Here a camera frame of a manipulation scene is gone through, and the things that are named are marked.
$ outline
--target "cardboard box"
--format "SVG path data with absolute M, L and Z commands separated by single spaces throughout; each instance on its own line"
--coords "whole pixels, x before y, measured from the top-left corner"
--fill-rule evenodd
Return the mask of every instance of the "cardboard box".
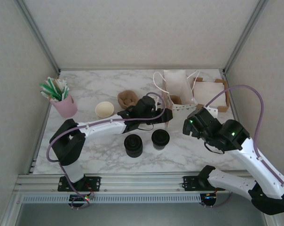
M 203 78 L 197 78 L 197 81 L 203 81 Z M 222 79 L 216 79 L 215 80 L 216 83 L 222 83 L 225 87 L 225 89 L 228 88 L 228 84 L 225 80 L 222 80 Z M 229 106 L 230 106 L 230 98 L 229 98 L 229 92 L 227 91 L 226 92 L 226 104 L 227 106 L 218 106 L 217 109 L 218 109 L 218 112 L 227 112 Z M 198 104 L 197 105 L 197 109 L 203 107 L 204 105 L 201 105 L 201 104 Z

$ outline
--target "purple cable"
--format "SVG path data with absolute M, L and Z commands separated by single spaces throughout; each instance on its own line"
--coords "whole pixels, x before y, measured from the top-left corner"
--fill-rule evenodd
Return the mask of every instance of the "purple cable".
M 214 205 L 214 206 L 209 206 L 209 207 L 210 208 L 217 208 L 217 207 L 220 207 L 220 206 L 227 204 L 230 201 L 230 199 L 232 198 L 232 195 L 233 195 L 233 192 L 230 193 L 230 195 L 228 196 L 228 198 L 224 202 L 217 204 L 217 205 Z
M 247 88 L 247 89 L 250 89 L 251 91 L 253 91 L 257 97 L 259 98 L 260 100 L 260 104 L 261 104 L 261 110 L 260 110 L 260 116 L 259 116 L 259 119 L 258 119 L 258 123 L 257 123 L 257 126 L 256 126 L 256 130 L 255 130 L 255 134 L 254 134 L 254 142 L 253 142 L 253 146 L 254 146 L 254 151 L 256 153 L 256 156 L 257 158 L 260 158 L 260 154 L 259 154 L 259 151 L 258 151 L 258 133 L 259 133 L 259 128 L 260 128 L 260 125 L 261 125 L 261 121 L 262 121 L 262 117 L 263 117 L 263 112 L 264 112 L 264 103 L 263 103 L 263 99 L 262 99 L 262 96 L 260 95 L 260 93 L 255 90 L 253 87 L 250 87 L 248 85 L 237 85 L 237 86 L 232 86 L 232 87 L 229 87 L 227 89 L 225 89 L 224 91 L 220 92 L 219 94 L 217 94 L 212 100 L 209 101 L 208 104 L 206 104 L 206 107 L 208 107 L 214 100 L 216 100 L 221 94 L 231 90 L 231 89 L 236 89 L 236 88 Z M 270 168 L 270 166 L 264 161 L 264 160 L 261 160 L 262 164 L 271 172 L 271 174 L 274 175 L 274 177 L 282 184 L 284 185 L 284 181 Z
M 159 94 L 157 94 L 157 93 L 149 92 L 149 93 L 147 93 L 146 95 L 148 96 L 149 94 L 157 95 L 157 96 L 160 98 L 160 100 L 162 101 L 163 110 L 162 110 L 162 112 L 161 112 L 159 115 L 157 115 L 157 116 L 155 116 L 155 117 L 153 117 L 153 118 L 112 119 L 112 120 L 111 120 L 111 119 L 108 119 L 108 120 L 103 120 L 103 121 L 92 122 L 92 123 L 90 123 L 90 124 L 88 124 L 88 125 L 77 126 L 77 127 L 72 128 L 72 129 L 69 129 L 69 130 L 67 130 L 67 131 L 65 131 L 65 132 L 63 132 L 63 133 L 61 133 L 60 135 L 58 135 L 58 136 L 57 136 L 56 138 L 54 138 L 53 141 L 49 144 L 49 146 L 48 146 L 48 148 L 47 148 L 47 151 L 46 151 L 46 158 L 47 158 L 47 160 L 48 160 L 49 162 L 59 162 L 58 160 L 52 160 L 52 159 L 50 159 L 50 157 L 49 157 L 50 149 L 51 149 L 52 145 L 53 145 L 59 138 L 61 138 L 62 136 L 66 135 L 66 134 L 68 134 L 68 133 L 70 133 L 70 132 L 72 132 L 72 131 L 75 131 L 75 130 L 78 130 L 78 129 L 84 129 L 84 128 L 86 128 L 87 126 L 88 126 L 88 127 L 91 127 L 91 126 L 96 126 L 96 125 L 99 125 L 99 124 L 103 124 L 103 123 L 107 123 L 107 122 L 112 122 L 112 121 L 148 121 L 148 120 L 154 120 L 154 119 L 157 119 L 157 118 L 161 117 L 161 116 L 164 114 L 165 109 L 166 109 L 166 105 L 165 105 L 164 99 L 163 99 Z M 90 206 L 90 202 L 89 202 L 87 199 L 85 199 L 85 197 L 84 197 L 82 194 L 80 194 L 78 191 L 76 191 L 76 189 L 73 187 L 73 185 L 72 185 L 72 183 L 71 183 L 71 181 L 70 181 L 70 179 L 69 179 L 69 177 L 68 177 L 66 171 L 64 170 L 63 166 L 62 166 L 60 163 L 59 163 L 59 166 L 61 167 L 62 171 L 64 172 L 65 177 L 67 178 L 67 181 L 68 181 L 68 183 L 69 183 L 71 189 L 78 195 L 77 197 L 75 197 L 75 198 L 72 200 L 72 202 L 71 202 L 71 207 L 73 208 L 73 203 L 74 203 L 74 201 L 75 201 L 78 197 L 83 198 L 83 199 L 88 203 L 88 205 L 85 206 L 85 207 L 78 207 L 78 208 L 77 208 L 78 210 L 79 210 L 79 209 L 84 209 L 84 208 Z

